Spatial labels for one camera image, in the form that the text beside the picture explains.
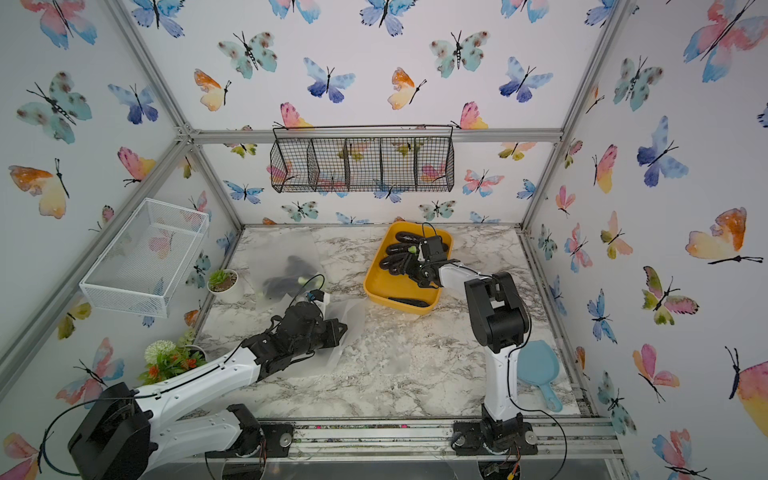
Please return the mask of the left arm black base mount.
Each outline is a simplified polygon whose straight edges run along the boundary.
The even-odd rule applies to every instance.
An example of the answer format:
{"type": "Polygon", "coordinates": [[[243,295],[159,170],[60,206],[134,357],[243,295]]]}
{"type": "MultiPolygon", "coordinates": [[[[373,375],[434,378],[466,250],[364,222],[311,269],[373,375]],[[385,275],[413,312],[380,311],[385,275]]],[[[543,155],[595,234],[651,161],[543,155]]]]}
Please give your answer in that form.
{"type": "Polygon", "coordinates": [[[230,405],[227,411],[237,419],[239,434],[234,443],[222,452],[224,458],[287,458],[294,440],[291,423],[264,423],[256,419],[243,404],[230,405]]]}

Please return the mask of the dark purple eggplant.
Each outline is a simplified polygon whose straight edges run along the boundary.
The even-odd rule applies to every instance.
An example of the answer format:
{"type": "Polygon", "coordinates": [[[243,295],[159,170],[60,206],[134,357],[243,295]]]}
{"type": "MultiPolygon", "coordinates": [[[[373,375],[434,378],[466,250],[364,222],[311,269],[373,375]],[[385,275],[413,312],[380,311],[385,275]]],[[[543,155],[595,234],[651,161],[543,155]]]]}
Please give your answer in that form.
{"type": "Polygon", "coordinates": [[[281,274],[270,277],[262,283],[261,293],[269,300],[280,300],[285,295],[293,296],[302,285],[318,273],[318,269],[307,260],[291,255],[281,274]]]}

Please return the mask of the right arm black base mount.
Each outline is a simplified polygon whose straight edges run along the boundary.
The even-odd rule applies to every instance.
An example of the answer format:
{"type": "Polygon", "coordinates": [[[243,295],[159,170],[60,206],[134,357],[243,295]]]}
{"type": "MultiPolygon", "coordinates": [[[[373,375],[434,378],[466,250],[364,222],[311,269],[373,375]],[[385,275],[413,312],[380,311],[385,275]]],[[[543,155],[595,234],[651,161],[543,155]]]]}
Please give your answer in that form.
{"type": "Polygon", "coordinates": [[[532,425],[522,418],[507,421],[482,419],[476,422],[455,422],[449,441],[458,456],[508,455],[513,457],[537,455],[537,437],[532,425]]]}

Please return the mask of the clear zip-top bag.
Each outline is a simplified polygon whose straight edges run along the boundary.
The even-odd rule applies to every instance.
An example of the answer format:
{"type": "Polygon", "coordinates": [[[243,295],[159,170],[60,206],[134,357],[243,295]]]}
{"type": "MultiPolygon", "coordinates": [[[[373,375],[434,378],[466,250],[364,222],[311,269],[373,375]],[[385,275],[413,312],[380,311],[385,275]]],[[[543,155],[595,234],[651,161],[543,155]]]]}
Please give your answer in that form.
{"type": "Polygon", "coordinates": [[[361,337],[366,309],[367,301],[363,299],[332,300],[325,310],[327,317],[337,319],[347,327],[339,344],[329,349],[321,349],[312,358],[291,365],[283,372],[283,377],[310,378],[334,373],[342,355],[361,337]]]}
{"type": "MultiPolygon", "coordinates": [[[[245,259],[248,281],[253,289],[252,298],[259,306],[271,306],[286,296],[280,300],[266,299],[261,293],[261,285],[266,279],[281,274],[291,255],[304,258],[318,269],[318,274],[324,274],[315,238],[307,228],[253,229],[249,231],[247,239],[249,243],[245,259]]],[[[322,280],[322,277],[317,276],[307,289],[316,288],[322,280]]]]}

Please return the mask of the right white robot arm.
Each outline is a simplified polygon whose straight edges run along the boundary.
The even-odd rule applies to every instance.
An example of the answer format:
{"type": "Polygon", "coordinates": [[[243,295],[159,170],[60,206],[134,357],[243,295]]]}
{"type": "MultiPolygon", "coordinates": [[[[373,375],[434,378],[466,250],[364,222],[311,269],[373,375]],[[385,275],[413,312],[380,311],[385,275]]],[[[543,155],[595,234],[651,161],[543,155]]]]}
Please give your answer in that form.
{"type": "Polygon", "coordinates": [[[544,341],[532,341],[532,322],[512,276],[484,274],[448,257],[438,235],[398,234],[405,258],[392,269],[421,288],[465,295],[470,326],[486,356],[483,416],[496,427],[521,421],[524,413],[549,416],[563,404],[553,382],[560,362],[544,341]]]}

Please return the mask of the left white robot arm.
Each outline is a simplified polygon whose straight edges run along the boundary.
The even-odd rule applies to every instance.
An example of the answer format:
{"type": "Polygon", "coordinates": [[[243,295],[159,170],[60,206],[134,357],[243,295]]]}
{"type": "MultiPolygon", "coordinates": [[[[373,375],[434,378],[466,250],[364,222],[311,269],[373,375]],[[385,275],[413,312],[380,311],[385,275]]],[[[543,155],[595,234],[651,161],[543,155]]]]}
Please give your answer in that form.
{"type": "Polygon", "coordinates": [[[279,447],[243,404],[206,417],[190,412],[242,387],[341,345],[348,327],[312,301],[289,306],[265,331],[221,357],[170,380],[130,389],[124,383],[87,401],[89,411],[67,450],[80,479],[139,479],[195,455],[256,457],[279,447]]]}

